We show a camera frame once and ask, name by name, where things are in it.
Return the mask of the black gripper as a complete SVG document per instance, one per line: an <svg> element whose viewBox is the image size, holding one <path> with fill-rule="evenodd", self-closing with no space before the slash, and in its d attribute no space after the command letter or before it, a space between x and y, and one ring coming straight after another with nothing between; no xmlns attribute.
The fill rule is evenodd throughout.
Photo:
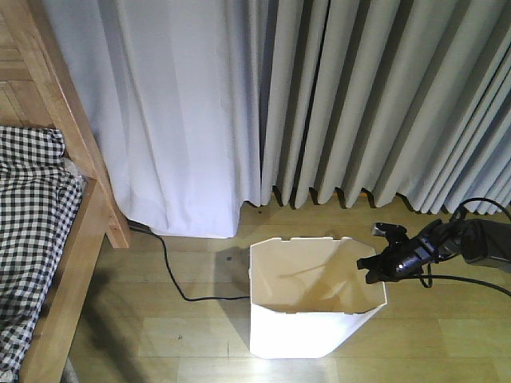
<svg viewBox="0 0 511 383"><path fill-rule="evenodd" d="M382 235L389 245L381 255L358 259L356 266L368 270L367 284L397 282L421 274L423 266L445 262L459 254L461 226L460 222L436 219L409 238L403 226L381 223Z"/></svg>

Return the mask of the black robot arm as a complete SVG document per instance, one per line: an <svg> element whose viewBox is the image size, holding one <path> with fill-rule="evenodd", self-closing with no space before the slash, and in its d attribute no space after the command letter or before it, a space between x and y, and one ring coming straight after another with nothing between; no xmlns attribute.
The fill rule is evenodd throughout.
<svg viewBox="0 0 511 383"><path fill-rule="evenodd" d="M388 246L379 254L357 261L357 268L366 270L366 283L399 282L418 279L431 288L435 279L457 280L478 284L503 294L510 291L495 284L467 277L433 274L431 265L460 255L472 266L492 267L510 272L510 225L487 219L467 219L466 204L490 203L510 216L505 207L482 197L462 201L447 223L436 219L410 238L407 229L392 223L375 223L372 235L384 237Z"/></svg>

